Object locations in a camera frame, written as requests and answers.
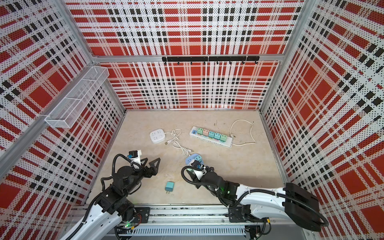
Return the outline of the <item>white square power strip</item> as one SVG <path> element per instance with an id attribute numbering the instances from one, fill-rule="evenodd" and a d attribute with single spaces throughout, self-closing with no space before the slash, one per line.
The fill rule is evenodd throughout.
<path id="1" fill-rule="evenodd" d="M 159 144 L 166 139 L 166 134 L 163 129 L 157 129 L 150 132 L 150 139 L 152 143 Z"/>

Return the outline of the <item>blue square power strip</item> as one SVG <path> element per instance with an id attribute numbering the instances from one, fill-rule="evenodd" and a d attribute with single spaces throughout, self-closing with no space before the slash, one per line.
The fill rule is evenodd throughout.
<path id="1" fill-rule="evenodd" d="M 196 161 L 196 160 L 194 160 L 193 159 L 193 154 L 192 155 L 190 155 L 190 156 L 188 156 L 187 158 L 186 158 L 186 160 L 185 160 L 185 162 L 186 162 L 186 165 L 187 166 L 189 166 L 191 163 L 193 163 L 194 161 Z M 204 164 L 204 161 L 203 161 L 203 158 L 202 158 L 202 160 L 201 161 L 198 161 L 200 164 Z"/>

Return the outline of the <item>long white power strip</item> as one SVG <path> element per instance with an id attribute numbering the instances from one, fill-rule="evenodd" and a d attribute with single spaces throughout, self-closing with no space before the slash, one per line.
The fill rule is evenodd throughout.
<path id="1" fill-rule="evenodd" d="M 196 138 L 201 141 L 212 143 L 225 148 L 231 148 L 233 145 L 233 138 L 201 127 L 193 126 L 189 134 L 192 138 Z"/>

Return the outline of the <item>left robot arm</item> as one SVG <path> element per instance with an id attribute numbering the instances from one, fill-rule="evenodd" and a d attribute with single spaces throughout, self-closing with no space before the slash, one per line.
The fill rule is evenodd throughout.
<path id="1" fill-rule="evenodd" d="M 141 160 L 141 151 L 130 151 L 128 156 L 117 154 L 112 173 L 101 178 L 102 191 L 91 201 L 83 218 L 62 237 L 63 240 L 101 240 L 121 222 L 135 218 L 135 205 L 127 197 L 144 178 L 159 171 L 160 158 L 148 164 Z"/>

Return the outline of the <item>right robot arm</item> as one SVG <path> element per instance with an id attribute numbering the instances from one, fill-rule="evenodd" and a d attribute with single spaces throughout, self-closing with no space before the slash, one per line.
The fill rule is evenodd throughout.
<path id="1" fill-rule="evenodd" d="M 320 213 L 318 198 L 293 183 L 283 188 L 253 188 L 224 180 L 214 168 L 197 164 L 181 170 L 184 181 L 208 190 L 227 209 L 243 207 L 247 221 L 268 218 L 290 219 L 297 226 L 313 232 L 320 232 L 329 226 L 327 218 Z"/>

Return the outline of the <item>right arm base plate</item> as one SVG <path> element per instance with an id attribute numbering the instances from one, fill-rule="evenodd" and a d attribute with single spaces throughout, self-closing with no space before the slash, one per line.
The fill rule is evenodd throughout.
<path id="1" fill-rule="evenodd" d="M 230 223 L 267 223 L 267 219 L 259 219 L 251 214 L 251 206 L 244 205 L 228 209 L 228 218 Z"/>

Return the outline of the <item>aluminium front rail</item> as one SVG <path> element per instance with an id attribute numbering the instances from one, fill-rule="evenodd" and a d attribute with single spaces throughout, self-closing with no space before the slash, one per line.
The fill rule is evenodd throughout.
<path id="1" fill-rule="evenodd" d="M 88 205 L 73 207 L 65 222 L 65 227 L 74 226 L 84 217 Z M 144 214 L 144 223 L 141 226 L 171 226 L 171 225 L 258 225 L 252 222 L 235 222 L 234 215 L 222 205 L 136 205 L 136 208 L 150 208 L 148 214 Z M 296 224 L 290 219 L 270 218 L 271 225 L 293 225 Z"/>

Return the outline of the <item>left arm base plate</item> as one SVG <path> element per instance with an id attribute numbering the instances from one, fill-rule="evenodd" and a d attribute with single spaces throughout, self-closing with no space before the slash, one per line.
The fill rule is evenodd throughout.
<path id="1" fill-rule="evenodd" d="M 123 215 L 123 222 L 130 224 L 145 224 L 149 220 L 151 208 L 149 207 L 134 207 L 128 209 Z"/>

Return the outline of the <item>black hook rail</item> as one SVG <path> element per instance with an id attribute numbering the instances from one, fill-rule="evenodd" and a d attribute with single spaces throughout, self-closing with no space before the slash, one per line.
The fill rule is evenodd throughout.
<path id="1" fill-rule="evenodd" d="M 206 57 L 162 57 L 167 62 L 258 62 L 260 56 L 206 56 Z"/>

